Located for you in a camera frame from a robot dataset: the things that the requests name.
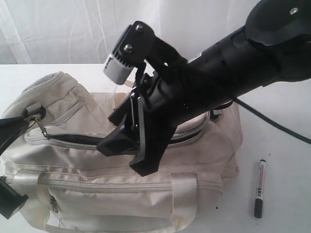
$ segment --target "bag handle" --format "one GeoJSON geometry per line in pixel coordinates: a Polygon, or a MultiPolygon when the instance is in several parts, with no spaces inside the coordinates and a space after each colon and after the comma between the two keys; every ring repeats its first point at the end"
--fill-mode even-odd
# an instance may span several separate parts
{"type": "MultiPolygon", "coordinates": [[[[29,200],[20,210],[28,223],[49,233],[91,233],[47,224],[50,218],[50,210],[47,207],[49,204],[40,203],[42,200],[39,200],[39,193],[44,195],[42,192],[47,192],[47,190],[37,185],[41,173],[41,171],[20,170],[13,180],[14,188],[18,192],[26,193],[29,196],[29,200]]],[[[198,185],[195,174],[172,174],[173,210],[170,216],[172,225],[158,230],[136,233],[174,233],[188,227],[196,216],[197,189],[198,185]]]]}

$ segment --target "black marker cap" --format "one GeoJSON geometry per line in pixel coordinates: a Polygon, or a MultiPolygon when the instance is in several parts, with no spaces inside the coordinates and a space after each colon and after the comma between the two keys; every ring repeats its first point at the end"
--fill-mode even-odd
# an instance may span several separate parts
{"type": "Polygon", "coordinates": [[[254,208],[254,216],[256,218],[262,217],[262,205],[263,205],[263,200],[257,198],[255,200],[255,208],[254,208]]]}

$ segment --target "screw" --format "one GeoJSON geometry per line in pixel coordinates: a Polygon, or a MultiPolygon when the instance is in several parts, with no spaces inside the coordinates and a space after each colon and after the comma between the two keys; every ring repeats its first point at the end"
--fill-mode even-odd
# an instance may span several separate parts
{"type": "Polygon", "coordinates": [[[124,46],[123,50],[126,53],[131,53],[132,52],[132,48],[133,48],[132,45],[127,44],[127,45],[124,46]]]}
{"type": "Polygon", "coordinates": [[[135,29],[138,32],[142,32],[142,26],[140,24],[138,24],[135,29]]]}
{"type": "Polygon", "coordinates": [[[297,7],[294,7],[293,9],[290,10],[290,14],[291,15],[294,15],[298,12],[298,8],[297,7]]]}

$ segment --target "cream duffel bag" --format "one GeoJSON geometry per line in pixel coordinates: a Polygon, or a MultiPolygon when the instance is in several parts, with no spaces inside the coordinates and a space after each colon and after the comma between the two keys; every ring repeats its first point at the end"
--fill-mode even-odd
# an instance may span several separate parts
{"type": "Polygon", "coordinates": [[[180,125],[158,172],[146,177],[129,168],[132,155],[105,157],[87,140],[57,139],[105,137],[114,129],[107,118],[124,97],[89,93],[59,72],[29,86],[5,111],[4,118],[17,117],[40,103],[52,136],[34,124],[1,156],[6,181],[29,196],[20,212],[30,225],[51,233],[191,233],[208,224],[224,182],[238,174],[238,106],[215,120],[206,113],[180,125]]]}

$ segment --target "white curtain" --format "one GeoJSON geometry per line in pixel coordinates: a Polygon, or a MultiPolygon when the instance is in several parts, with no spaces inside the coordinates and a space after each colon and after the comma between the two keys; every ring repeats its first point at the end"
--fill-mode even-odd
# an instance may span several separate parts
{"type": "Polygon", "coordinates": [[[0,0],[0,64],[103,63],[127,25],[191,58],[245,24],[259,0],[0,0]]]}

